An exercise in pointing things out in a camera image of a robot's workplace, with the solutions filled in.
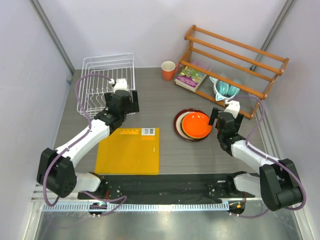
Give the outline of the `orange plate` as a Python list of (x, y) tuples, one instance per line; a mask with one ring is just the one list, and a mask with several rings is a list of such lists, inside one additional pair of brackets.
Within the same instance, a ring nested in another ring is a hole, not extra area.
[(181, 128), (188, 137), (202, 139), (212, 131), (209, 121), (210, 118), (205, 113), (191, 112), (182, 118)]

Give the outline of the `large red cream plate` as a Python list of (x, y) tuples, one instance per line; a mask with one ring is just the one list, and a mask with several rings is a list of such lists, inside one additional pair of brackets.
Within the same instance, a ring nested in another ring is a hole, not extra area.
[(194, 108), (188, 108), (188, 109), (183, 109), (181, 110), (180, 112), (177, 113), (177, 115), (174, 117), (174, 120), (173, 120), (173, 129), (175, 131), (175, 133), (182, 139), (184, 139), (185, 141), (189, 141), (189, 142), (199, 142), (201, 140), (204, 140), (205, 138), (200, 138), (200, 139), (196, 139), (196, 140), (187, 140), (186, 138), (184, 138), (180, 133), (179, 133), (179, 129), (177, 128), (178, 127), (178, 117), (182, 114), (182, 113), (185, 113), (185, 112), (190, 112), (190, 113), (193, 113), (193, 112), (201, 112), (201, 113), (204, 113), (203, 111), (201, 110), (198, 110), (198, 109), (194, 109)]

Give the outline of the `green plate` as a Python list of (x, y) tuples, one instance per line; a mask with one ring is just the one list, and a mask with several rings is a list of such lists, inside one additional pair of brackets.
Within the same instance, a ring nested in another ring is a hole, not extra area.
[(180, 129), (182, 134), (188, 140), (198, 140), (201, 138), (200, 134), (198, 133), (197, 123), (193, 120), (182, 120), (180, 123)]

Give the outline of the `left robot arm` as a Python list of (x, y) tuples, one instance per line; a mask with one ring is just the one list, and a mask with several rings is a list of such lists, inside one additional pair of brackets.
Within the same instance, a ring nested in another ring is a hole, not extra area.
[(116, 90), (105, 94), (106, 108), (72, 140), (57, 149), (46, 148), (40, 156), (36, 181), (43, 192), (51, 191), (59, 198), (71, 193), (89, 192), (100, 200), (107, 192), (105, 179), (96, 173), (76, 173), (80, 160), (101, 140), (120, 128), (127, 115), (139, 112), (137, 91)]

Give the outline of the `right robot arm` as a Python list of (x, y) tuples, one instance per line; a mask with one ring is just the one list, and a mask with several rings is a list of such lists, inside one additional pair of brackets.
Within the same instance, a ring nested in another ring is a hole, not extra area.
[(249, 165), (257, 175), (245, 171), (227, 177), (226, 193), (233, 198), (243, 192), (261, 198), (270, 211), (302, 209), (307, 201), (306, 191), (294, 162), (274, 158), (254, 147), (238, 133), (243, 115), (234, 117), (226, 110), (212, 109), (209, 125), (217, 129), (217, 140), (223, 151)]

